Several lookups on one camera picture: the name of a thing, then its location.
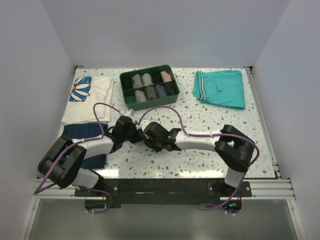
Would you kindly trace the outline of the green divided organizer tray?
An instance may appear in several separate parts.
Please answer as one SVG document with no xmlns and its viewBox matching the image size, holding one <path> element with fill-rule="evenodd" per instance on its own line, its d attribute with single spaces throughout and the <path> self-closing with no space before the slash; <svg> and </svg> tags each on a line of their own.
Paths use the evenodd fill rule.
<svg viewBox="0 0 320 240">
<path fill-rule="evenodd" d="M 119 80 L 126 107 L 135 111 L 175 103 L 180 94 L 169 65 L 123 72 Z"/>
</svg>

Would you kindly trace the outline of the navy blue garment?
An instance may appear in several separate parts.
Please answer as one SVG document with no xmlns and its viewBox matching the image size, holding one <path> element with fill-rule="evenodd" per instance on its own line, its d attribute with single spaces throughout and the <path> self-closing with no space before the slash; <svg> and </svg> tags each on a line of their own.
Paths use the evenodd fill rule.
<svg viewBox="0 0 320 240">
<path fill-rule="evenodd" d="M 95 138 L 102 133 L 100 126 L 96 122 L 61 125 L 58 137 L 65 136 L 70 139 L 88 139 Z M 100 154 L 84 159 L 81 163 L 81 168 L 95 170 L 103 169 L 107 160 L 106 154 Z"/>
</svg>

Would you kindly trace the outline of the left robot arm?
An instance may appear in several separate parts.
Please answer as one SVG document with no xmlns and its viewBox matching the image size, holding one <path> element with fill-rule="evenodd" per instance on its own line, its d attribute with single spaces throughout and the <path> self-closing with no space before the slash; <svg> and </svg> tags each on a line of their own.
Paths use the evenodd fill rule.
<svg viewBox="0 0 320 240">
<path fill-rule="evenodd" d="M 120 116 L 111 132 L 93 138 L 69 139 L 59 137 L 38 164 L 37 170 L 60 188 L 70 185 L 85 187 L 92 196 L 99 196 L 104 184 L 99 175 L 81 167 L 83 160 L 97 155 L 108 155 L 119 150 L 124 142 L 142 142 L 145 135 L 128 116 Z"/>
</svg>

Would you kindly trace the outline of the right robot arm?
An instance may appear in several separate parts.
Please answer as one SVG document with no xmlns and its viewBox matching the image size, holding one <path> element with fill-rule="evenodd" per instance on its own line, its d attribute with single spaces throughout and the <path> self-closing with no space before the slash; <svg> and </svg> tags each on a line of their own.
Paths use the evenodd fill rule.
<svg viewBox="0 0 320 240">
<path fill-rule="evenodd" d="M 249 169 L 255 143 L 237 128 L 225 125 L 221 131 L 184 132 L 181 128 L 166 130 L 161 124 L 148 120 L 142 121 L 140 126 L 145 135 L 144 143 L 155 152 L 216 152 L 228 167 L 223 192 L 233 197 L 241 190 L 240 184 Z"/>
</svg>

